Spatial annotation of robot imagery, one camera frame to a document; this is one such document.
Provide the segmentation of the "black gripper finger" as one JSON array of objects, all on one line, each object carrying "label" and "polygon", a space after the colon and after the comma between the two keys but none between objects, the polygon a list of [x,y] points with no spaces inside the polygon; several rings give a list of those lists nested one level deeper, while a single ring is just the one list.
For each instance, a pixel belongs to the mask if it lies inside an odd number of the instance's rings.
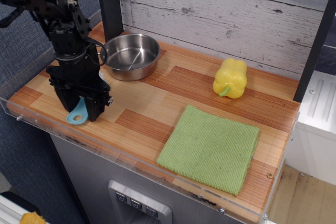
[{"label": "black gripper finger", "polygon": [[66,111],[71,112],[77,106],[80,100],[77,88],[70,87],[66,89],[55,87],[55,91]]},{"label": "black gripper finger", "polygon": [[89,121],[96,121],[101,113],[105,110],[105,99],[103,96],[98,96],[96,98],[85,98],[85,105],[88,112]]}]

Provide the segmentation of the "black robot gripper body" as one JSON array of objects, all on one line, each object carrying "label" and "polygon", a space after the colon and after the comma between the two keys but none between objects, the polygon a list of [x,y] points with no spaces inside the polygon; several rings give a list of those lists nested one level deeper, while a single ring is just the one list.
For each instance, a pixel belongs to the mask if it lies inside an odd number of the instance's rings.
[{"label": "black robot gripper body", "polygon": [[[89,80],[98,75],[101,67],[95,43],[89,43],[81,53],[70,56],[69,59],[66,59],[64,55],[57,55],[57,61],[58,66],[46,68],[46,72],[50,75],[50,84],[54,88],[77,88],[78,93],[83,90],[84,86],[87,86]],[[113,102],[109,94],[109,85],[108,89],[106,106]]]}]

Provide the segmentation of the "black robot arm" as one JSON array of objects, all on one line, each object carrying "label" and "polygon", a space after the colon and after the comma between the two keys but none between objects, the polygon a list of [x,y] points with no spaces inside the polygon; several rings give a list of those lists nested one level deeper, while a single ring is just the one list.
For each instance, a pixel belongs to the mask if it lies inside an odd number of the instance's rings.
[{"label": "black robot arm", "polygon": [[40,23],[52,42],[58,66],[49,66],[49,82],[62,105],[72,112],[81,99],[89,121],[95,121],[112,103],[110,86],[99,76],[106,60],[99,58],[98,41],[89,37],[90,21],[83,15],[78,0],[1,0],[15,8],[1,20],[8,27],[23,11]]}]

